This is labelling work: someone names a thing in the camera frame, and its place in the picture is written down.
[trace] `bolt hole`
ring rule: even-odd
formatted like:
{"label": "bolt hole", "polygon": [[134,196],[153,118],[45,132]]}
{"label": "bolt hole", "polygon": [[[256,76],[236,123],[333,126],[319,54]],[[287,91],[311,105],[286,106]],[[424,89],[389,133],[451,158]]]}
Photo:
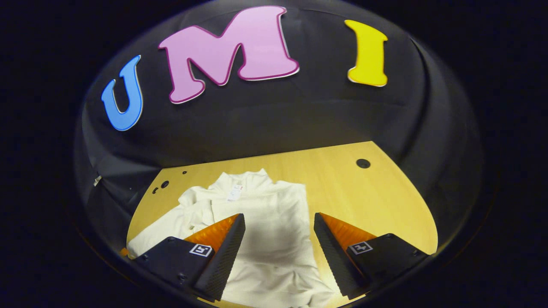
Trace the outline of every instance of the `bolt hole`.
{"label": "bolt hole", "polygon": [[367,169],[369,168],[369,166],[371,166],[371,163],[367,159],[363,159],[363,158],[358,159],[356,161],[356,164],[358,165],[358,167],[363,169]]}

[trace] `fabric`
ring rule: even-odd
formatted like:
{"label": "fabric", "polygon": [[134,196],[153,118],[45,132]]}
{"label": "fabric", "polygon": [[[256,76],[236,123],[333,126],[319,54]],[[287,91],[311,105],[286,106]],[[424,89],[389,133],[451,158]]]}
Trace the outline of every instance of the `fabric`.
{"label": "fabric", "polygon": [[222,173],[208,189],[185,191],[179,203],[129,242],[130,257],[168,236],[184,239],[243,213],[246,232],[223,300],[259,308],[323,307],[334,294],[319,278],[313,256],[305,185],[273,183],[264,169]]}

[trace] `sleeve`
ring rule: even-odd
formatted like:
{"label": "sleeve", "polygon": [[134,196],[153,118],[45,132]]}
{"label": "sleeve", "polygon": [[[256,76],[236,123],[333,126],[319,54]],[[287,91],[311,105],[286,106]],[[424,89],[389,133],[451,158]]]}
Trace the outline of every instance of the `sleeve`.
{"label": "sleeve", "polygon": [[129,241],[130,259],[135,259],[169,236],[185,239],[213,224],[211,200],[197,198],[193,188],[179,198],[180,204],[165,213]]}

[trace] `letter u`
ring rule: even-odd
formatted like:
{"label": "letter u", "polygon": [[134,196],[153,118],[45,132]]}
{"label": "letter u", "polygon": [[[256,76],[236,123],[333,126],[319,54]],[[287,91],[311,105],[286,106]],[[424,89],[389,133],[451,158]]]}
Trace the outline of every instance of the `letter u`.
{"label": "letter u", "polygon": [[121,112],[116,104],[116,98],[114,97],[115,79],[107,84],[101,95],[101,100],[105,104],[107,117],[109,117],[110,123],[117,130],[124,131],[130,129],[141,117],[142,93],[136,70],[140,59],[141,55],[134,57],[120,70],[120,78],[124,79],[125,90],[128,93],[129,99],[129,106],[126,111]]}

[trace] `clothing tag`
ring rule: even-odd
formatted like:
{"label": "clothing tag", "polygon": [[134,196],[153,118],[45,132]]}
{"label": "clothing tag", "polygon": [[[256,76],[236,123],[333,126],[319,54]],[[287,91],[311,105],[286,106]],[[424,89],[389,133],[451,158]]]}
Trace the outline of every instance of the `clothing tag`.
{"label": "clothing tag", "polygon": [[232,188],[232,190],[229,192],[229,196],[227,197],[227,201],[236,201],[239,199],[240,194],[242,193],[243,185],[236,184]]}

